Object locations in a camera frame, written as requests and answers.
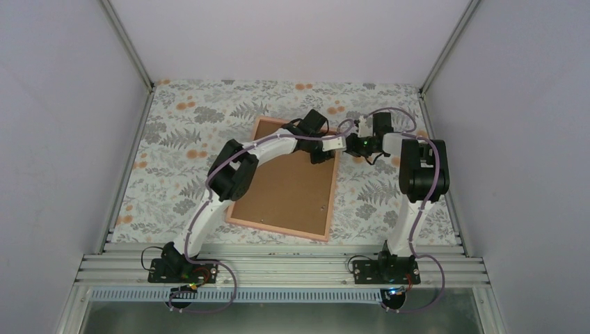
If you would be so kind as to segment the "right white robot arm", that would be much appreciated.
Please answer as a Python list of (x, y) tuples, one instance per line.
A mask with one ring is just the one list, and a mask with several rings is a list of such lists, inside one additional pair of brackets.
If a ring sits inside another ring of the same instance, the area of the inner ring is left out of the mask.
[(428, 259), (442, 269), (442, 264), (430, 254), (416, 252), (415, 238), (433, 205), (450, 186), (446, 144), (416, 134), (417, 122), (410, 117), (410, 129), (396, 130), (392, 125), (394, 107), (377, 109), (354, 120), (355, 129), (346, 138), (347, 154), (368, 159), (370, 156), (390, 156), (399, 153), (399, 191), (402, 203), (393, 233), (383, 245), (369, 280), (385, 283), (409, 282), (418, 278), (417, 261)]

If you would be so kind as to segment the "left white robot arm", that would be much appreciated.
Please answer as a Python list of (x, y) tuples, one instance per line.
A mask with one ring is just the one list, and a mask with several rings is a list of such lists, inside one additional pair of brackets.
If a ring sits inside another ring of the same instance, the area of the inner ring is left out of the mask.
[(206, 236), (220, 222), (225, 210), (248, 191), (257, 168), (275, 158), (302, 151), (312, 163), (332, 159), (345, 146), (343, 134), (330, 135), (327, 119), (314, 109), (304, 118), (287, 122), (269, 135), (247, 143), (229, 140), (212, 164), (204, 182), (198, 209), (176, 238), (165, 244), (153, 260), (149, 273), (155, 278), (188, 280), (200, 264)]

